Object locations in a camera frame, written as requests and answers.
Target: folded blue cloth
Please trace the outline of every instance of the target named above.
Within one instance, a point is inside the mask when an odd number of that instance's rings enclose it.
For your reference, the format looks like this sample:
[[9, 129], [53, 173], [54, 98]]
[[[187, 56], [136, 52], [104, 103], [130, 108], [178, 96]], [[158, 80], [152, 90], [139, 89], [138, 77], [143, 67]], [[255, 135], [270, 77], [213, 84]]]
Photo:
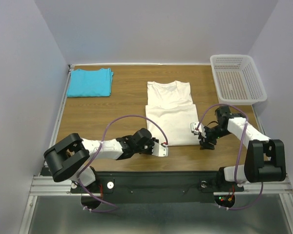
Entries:
[[73, 97], [108, 97], [111, 95], [113, 72], [110, 68], [99, 71], [77, 69], [71, 72], [67, 91]]

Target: white laundry basket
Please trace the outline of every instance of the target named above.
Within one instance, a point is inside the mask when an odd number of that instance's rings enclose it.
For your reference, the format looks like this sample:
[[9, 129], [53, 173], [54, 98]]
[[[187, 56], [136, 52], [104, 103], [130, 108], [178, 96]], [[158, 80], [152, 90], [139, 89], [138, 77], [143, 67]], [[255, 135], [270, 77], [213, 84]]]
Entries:
[[210, 57], [219, 103], [252, 105], [267, 94], [253, 59], [247, 55]]

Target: purple cable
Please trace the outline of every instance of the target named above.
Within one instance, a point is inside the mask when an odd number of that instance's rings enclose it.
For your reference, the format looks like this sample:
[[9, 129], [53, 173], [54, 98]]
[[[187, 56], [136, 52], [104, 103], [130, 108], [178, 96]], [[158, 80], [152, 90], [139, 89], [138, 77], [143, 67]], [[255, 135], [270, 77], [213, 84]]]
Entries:
[[154, 125], [155, 125], [155, 126], [161, 131], [161, 133], [163, 134], [163, 136], [164, 136], [164, 138], [165, 138], [165, 141], [166, 141], [166, 142], [164, 142], [164, 143], [165, 143], [166, 145], [168, 145], [168, 139], [167, 139], [167, 136], [166, 136], [166, 134], [164, 133], [164, 131], [163, 131], [163, 130], [161, 129], [161, 127], [160, 127], [159, 125], [157, 125], [153, 120], [151, 120], [151, 119], [149, 119], [149, 118], [147, 118], [147, 117], [144, 117], [144, 116], [141, 116], [141, 115], [125, 115], [125, 116], [118, 117], [118, 118], [116, 118], [115, 120], [113, 120], [112, 122], [110, 122], [110, 123], [106, 126], [106, 128], [105, 128], [105, 131], [104, 131], [104, 133], [103, 133], [102, 140], [101, 140], [101, 142], [100, 142], [100, 146], [99, 146], [97, 152], [93, 155], [93, 157], [92, 157], [91, 160], [85, 165], [85, 167], [83, 167], [83, 168], [81, 169], [81, 171], [80, 171], [80, 172], [78, 173], [78, 175], [77, 175], [77, 178], [78, 178], [78, 182], [79, 182], [80, 186], [83, 188], [83, 190], [84, 190], [86, 193], [88, 193], [92, 198], [96, 199], [97, 201], [99, 201], [99, 202], [101, 202], [101, 203], [104, 203], [104, 204], [107, 204], [107, 205], [113, 206], [114, 209], [111, 209], [111, 210], [104, 210], [104, 211], [97, 211], [97, 210], [91, 210], [91, 209], [89, 209], [89, 208], [87, 208], [87, 207], [84, 207], [84, 209], [86, 209], [86, 210], [88, 210], [88, 211], [90, 211], [90, 212], [106, 213], [106, 212], [111, 212], [111, 211], [114, 211], [114, 210], [118, 209], [118, 207], [117, 207], [115, 204], [110, 203], [110, 202], [107, 202], [107, 201], [104, 201], [104, 200], [102, 200], [102, 199], [100, 199], [100, 198], [97, 198], [95, 195], [93, 195], [93, 194], [92, 194], [92, 193], [91, 193], [91, 192], [90, 192], [90, 191], [89, 191], [89, 190], [83, 185], [83, 183], [82, 183], [81, 180], [79, 179], [79, 176], [81, 175], [81, 173], [83, 173], [83, 172], [86, 170], [86, 168], [87, 168], [88, 166], [90, 166], [90, 164], [93, 162], [93, 160], [94, 160], [94, 159], [96, 158], [96, 156], [99, 154], [100, 150], [101, 150], [102, 147], [103, 147], [102, 143], [104, 142], [105, 135], [106, 135], [108, 129], [110, 128], [110, 126], [111, 126], [114, 122], [116, 122], [116, 121], [118, 121], [118, 120], [120, 120], [120, 119], [122, 119], [122, 118], [126, 118], [126, 117], [139, 117], [139, 118], [144, 118], [144, 119], [150, 121], [151, 123], [153, 123], [153, 124], [154, 124]]
[[[239, 181], [237, 180], [236, 177], [237, 177], [238, 166], [239, 166], [239, 162], [240, 162], [240, 158], [241, 158], [241, 154], [242, 154], [243, 140], [244, 140], [244, 137], [245, 137], [245, 134], [246, 134], [246, 129], [247, 129], [247, 127], [248, 127], [249, 117], [248, 117], [248, 115], [247, 115], [245, 112], [243, 112], [242, 110], [240, 110], [239, 108], [237, 108], [237, 107], [235, 107], [235, 106], [232, 106], [232, 105], [229, 105], [229, 104], [215, 104], [215, 105], [210, 106], [207, 110], [205, 110], [205, 112], [204, 112], [203, 115], [202, 115], [202, 118], [201, 118], [200, 121], [199, 121], [199, 124], [198, 124], [197, 127], [196, 127], [196, 130], [199, 129], [199, 127], [200, 127], [200, 125], [201, 125], [201, 123], [202, 123], [202, 121], [203, 121], [203, 119], [204, 119], [206, 113], [207, 113], [211, 108], [213, 108], [213, 107], [215, 107], [215, 106], [230, 106], [230, 107], [232, 107], [233, 109], [235, 109], [235, 110], [239, 111], [240, 113], [242, 113], [242, 114], [245, 116], [245, 118], [246, 118], [246, 122], [245, 122], [245, 124], [244, 124], [243, 132], [242, 132], [242, 135], [241, 135], [241, 141], [240, 141], [239, 153], [238, 153], [238, 157], [237, 157], [237, 159], [236, 159], [235, 168], [234, 168], [234, 181], [238, 184]], [[260, 197], [261, 197], [261, 195], [262, 195], [262, 193], [263, 193], [263, 189], [264, 189], [264, 184], [262, 183], [262, 187], [261, 187], [261, 190], [260, 190], [260, 192], [259, 192], [258, 197], [255, 199], [255, 201], [253, 201], [251, 204], [249, 204], [249, 205], [247, 205], [247, 206], [238, 207], [238, 208], [227, 208], [227, 207], [223, 207], [223, 208], [228, 209], [228, 210], [234, 210], [234, 211], [242, 210], [242, 209], [248, 208], [248, 207], [252, 206], [253, 204], [255, 204], [255, 203], [260, 199]]]

